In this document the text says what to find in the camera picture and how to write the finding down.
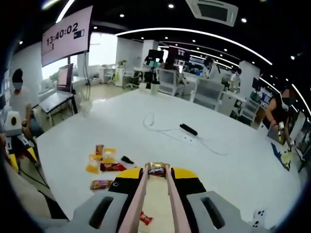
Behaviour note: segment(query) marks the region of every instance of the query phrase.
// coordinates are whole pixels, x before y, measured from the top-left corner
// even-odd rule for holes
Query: woman in black top
[[[285,89],[281,94],[276,94],[271,98],[271,101],[265,111],[266,116],[263,119],[262,123],[264,126],[269,129],[274,129],[276,133],[279,131],[279,123],[284,123],[284,134],[285,139],[288,145],[291,142],[288,123],[289,123],[289,113],[288,110],[292,104],[295,103],[296,93],[293,89]]]

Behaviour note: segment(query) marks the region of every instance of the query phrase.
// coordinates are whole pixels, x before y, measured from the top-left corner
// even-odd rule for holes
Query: ceiling
[[[21,38],[23,44],[17,51],[38,42],[45,30],[54,24],[67,1],[60,1],[49,10],[33,16]],[[274,83],[278,90],[287,83],[294,83],[306,101],[311,100],[311,79],[309,78],[308,44],[310,36],[303,26],[307,9],[301,9],[292,2],[277,0],[224,0],[238,6],[238,17],[234,27],[224,24],[196,19],[185,0],[76,0],[65,17],[90,5],[94,5],[92,23],[97,32],[121,33],[127,30],[172,27],[192,29],[216,34],[249,47],[273,63],[269,65],[253,53],[235,44],[215,37],[198,33],[177,31],[150,31],[122,35],[128,39],[153,39],[163,41],[166,45],[178,44],[179,47],[212,54],[238,64],[242,60],[255,62],[263,73],[263,78]]]

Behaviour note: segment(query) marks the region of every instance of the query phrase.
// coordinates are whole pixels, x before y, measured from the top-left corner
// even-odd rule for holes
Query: man in white shirt
[[[207,76],[208,79],[213,80],[215,82],[222,82],[222,74],[220,72],[219,67],[214,63],[211,58],[206,58],[203,67],[203,75]]]
[[[33,141],[33,136],[39,137],[44,132],[38,122],[31,118],[31,101],[28,88],[23,86],[23,71],[17,69],[13,76],[12,82],[15,90],[10,97],[10,106],[13,111],[19,112],[22,121],[22,130],[27,139]]]
[[[240,75],[242,74],[242,70],[238,68],[238,70],[231,76],[231,89],[236,90],[241,85]]]

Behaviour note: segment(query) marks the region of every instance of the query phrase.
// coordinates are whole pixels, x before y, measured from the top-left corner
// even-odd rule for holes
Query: digital clock display
[[[93,6],[78,11],[52,26],[42,36],[42,67],[89,49],[89,24]]]

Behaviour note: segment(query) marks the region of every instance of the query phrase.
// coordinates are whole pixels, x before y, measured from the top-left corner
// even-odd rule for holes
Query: face mask
[[[21,87],[23,86],[23,83],[13,83],[13,86],[16,90],[20,90]]]

